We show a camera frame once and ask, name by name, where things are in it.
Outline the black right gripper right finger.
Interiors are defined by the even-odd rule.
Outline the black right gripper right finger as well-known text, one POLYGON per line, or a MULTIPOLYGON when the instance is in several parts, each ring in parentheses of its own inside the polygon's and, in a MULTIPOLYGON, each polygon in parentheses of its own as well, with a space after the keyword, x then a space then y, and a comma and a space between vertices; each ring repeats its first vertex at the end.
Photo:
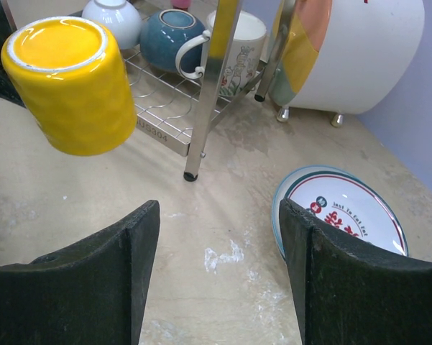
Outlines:
POLYGON ((432 262, 352 237, 289 199, 279 219, 304 344, 432 344, 432 262))

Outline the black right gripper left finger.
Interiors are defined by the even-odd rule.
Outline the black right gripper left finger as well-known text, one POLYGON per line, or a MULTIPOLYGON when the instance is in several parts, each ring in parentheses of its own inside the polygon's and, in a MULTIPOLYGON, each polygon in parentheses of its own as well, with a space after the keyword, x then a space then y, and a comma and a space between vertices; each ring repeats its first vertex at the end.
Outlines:
POLYGON ((151 200, 65 248, 0 266, 0 344, 138 344, 159 233, 151 200))

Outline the yellow translucent mug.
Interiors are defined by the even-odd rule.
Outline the yellow translucent mug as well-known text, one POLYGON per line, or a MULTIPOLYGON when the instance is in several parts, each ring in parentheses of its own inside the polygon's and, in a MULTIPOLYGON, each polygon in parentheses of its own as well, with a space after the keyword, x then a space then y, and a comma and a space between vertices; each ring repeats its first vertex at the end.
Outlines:
POLYGON ((6 39, 1 62, 55 149, 100 155, 133 133, 137 115, 126 67, 105 26, 73 16, 39 19, 6 39))

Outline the white plate with red characters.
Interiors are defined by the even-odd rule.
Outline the white plate with red characters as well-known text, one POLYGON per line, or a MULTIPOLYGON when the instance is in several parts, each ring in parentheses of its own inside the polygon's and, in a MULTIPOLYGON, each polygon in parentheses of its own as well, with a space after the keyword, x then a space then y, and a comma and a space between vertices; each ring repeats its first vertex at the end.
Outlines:
POLYGON ((409 255, 403 228, 383 198, 357 177, 333 167, 309 166, 289 174, 272 204, 272 227, 278 249, 279 201, 289 198, 327 224, 376 247, 409 255))

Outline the plain white bowl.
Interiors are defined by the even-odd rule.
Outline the plain white bowl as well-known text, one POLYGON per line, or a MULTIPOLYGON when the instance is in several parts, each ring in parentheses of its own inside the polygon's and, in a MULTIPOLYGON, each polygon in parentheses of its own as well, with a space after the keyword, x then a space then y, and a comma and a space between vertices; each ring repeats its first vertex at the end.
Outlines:
POLYGON ((142 19, 138 10, 127 0, 89 1, 83 8, 82 17, 105 26, 122 50, 139 44, 142 19))

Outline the dark blue ceramic bowl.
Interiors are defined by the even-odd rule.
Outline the dark blue ceramic bowl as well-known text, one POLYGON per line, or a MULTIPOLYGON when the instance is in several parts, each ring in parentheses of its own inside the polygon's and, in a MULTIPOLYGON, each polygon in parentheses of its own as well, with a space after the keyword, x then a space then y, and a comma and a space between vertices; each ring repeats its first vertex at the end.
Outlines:
POLYGON ((154 13, 142 25, 139 48, 142 57, 155 68, 177 73, 175 58, 187 41, 201 35, 204 24, 192 14, 179 9, 154 13))

